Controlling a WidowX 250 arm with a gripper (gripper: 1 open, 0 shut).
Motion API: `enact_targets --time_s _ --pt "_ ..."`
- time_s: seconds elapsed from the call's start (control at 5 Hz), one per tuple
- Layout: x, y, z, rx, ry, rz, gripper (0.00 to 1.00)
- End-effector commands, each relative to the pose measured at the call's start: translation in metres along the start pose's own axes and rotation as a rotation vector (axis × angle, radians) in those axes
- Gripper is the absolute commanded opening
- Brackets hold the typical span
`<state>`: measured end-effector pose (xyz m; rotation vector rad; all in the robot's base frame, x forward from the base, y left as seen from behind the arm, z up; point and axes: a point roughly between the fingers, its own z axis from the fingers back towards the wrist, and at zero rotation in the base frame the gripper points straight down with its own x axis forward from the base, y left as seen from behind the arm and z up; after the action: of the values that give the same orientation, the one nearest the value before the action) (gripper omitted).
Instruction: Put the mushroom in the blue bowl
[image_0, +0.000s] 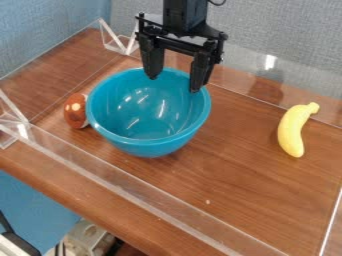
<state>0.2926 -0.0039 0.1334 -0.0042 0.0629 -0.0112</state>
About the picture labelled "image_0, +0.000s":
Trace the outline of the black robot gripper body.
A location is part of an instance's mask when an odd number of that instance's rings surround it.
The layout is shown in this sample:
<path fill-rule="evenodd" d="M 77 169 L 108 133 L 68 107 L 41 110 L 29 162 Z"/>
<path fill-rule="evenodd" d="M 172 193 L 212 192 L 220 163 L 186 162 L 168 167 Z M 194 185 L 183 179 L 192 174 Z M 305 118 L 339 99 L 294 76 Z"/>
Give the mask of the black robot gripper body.
<path fill-rule="evenodd" d="M 204 52 L 214 63 L 222 61 L 228 36 L 207 24 L 208 4 L 215 3 L 211 0 L 163 0 L 160 15 L 144 12 L 136 15 L 136 38 L 144 56 L 168 49 L 190 56 Z"/>

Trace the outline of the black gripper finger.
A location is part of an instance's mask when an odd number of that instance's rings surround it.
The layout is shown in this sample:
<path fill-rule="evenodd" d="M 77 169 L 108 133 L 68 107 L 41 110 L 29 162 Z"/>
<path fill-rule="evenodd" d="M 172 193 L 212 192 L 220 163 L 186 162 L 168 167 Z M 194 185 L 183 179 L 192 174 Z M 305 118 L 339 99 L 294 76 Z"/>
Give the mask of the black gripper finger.
<path fill-rule="evenodd" d="M 139 37 L 140 54 L 144 72 L 150 79 L 156 79 L 164 65 L 164 49 L 156 44 L 156 38 L 142 35 Z"/>
<path fill-rule="evenodd" d="M 215 56 L 207 51 L 199 51 L 194 56 L 190 72 L 190 92 L 196 93 L 207 84 L 215 65 Z"/>

